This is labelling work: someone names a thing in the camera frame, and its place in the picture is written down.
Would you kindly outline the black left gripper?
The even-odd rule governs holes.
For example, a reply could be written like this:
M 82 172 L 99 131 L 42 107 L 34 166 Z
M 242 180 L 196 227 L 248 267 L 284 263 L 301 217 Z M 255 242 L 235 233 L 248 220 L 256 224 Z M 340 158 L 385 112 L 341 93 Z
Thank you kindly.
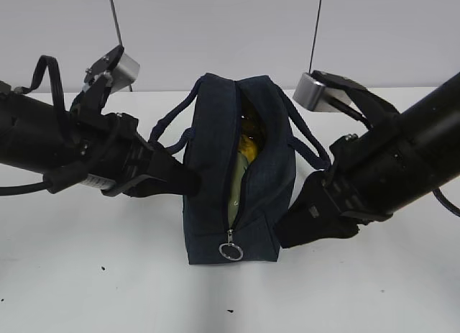
M 82 162 L 87 163 L 94 153 L 104 147 L 115 124 L 119 126 L 115 140 L 88 171 L 81 185 L 96 188 L 108 197 L 119 194 L 129 197 L 158 194 L 194 196 L 199 192 L 200 176 L 166 150 L 153 150 L 149 161 L 151 150 L 137 132 L 139 120 L 129 114 L 79 114 L 77 130 Z

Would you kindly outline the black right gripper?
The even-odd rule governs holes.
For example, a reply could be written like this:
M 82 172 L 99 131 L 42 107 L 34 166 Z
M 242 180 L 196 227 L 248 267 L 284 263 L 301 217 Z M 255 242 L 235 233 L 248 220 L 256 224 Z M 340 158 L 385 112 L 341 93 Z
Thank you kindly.
M 384 222 L 393 217 L 370 205 L 340 169 L 344 152 L 358 140 L 347 134 L 330 150 L 334 161 L 328 170 L 316 171 L 305 180 L 307 201 L 297 200 L 275 224 L 275 235 L 287 249 L 322 239 L 348 239 L 359 232 L 356 222 Z

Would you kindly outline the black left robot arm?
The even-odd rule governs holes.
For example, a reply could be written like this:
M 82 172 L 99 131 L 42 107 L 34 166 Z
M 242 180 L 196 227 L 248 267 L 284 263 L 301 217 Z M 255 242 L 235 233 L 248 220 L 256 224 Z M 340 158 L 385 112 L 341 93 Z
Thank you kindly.
M 1 163 L 42 176 L 36 183 L 1 187 L 2 196 L 55 194 L 77 184 L 104 196 L 194 196 L 199 175 L 159 142 L 146 141 L 135 117 L 102 114 L 85 101 L 64 111 L 70 141 L 52 105 L 12 90 L 1 94 Z

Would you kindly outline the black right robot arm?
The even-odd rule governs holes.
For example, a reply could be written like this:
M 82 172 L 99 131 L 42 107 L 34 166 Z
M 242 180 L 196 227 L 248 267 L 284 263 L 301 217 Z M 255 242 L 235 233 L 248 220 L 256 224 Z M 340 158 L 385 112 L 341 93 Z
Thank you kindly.
M 309 111 L 340 111 L 363 123 L 363 135 L 335 141 L 288 212 L 276 223 L 283 248 L 355 236 L 432 193 L 454 214 L 440 188 L 459 175 L 459 77 L 404 112 L 364 86 L 316 70 L 304 73 L 293 100 Z

